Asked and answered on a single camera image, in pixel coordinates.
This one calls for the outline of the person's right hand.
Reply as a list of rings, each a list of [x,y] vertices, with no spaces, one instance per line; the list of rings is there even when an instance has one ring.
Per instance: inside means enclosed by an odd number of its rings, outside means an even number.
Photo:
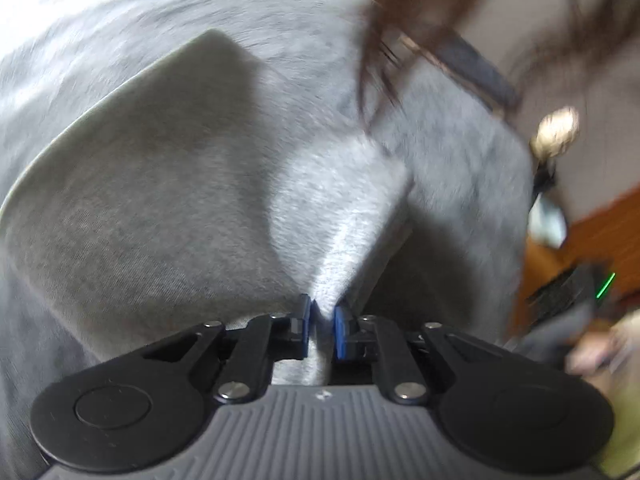
[[[586,333],[565,358],[564,370],[582,377],[595,375],[612,364],[625,344],[625,337],[616,332]]]

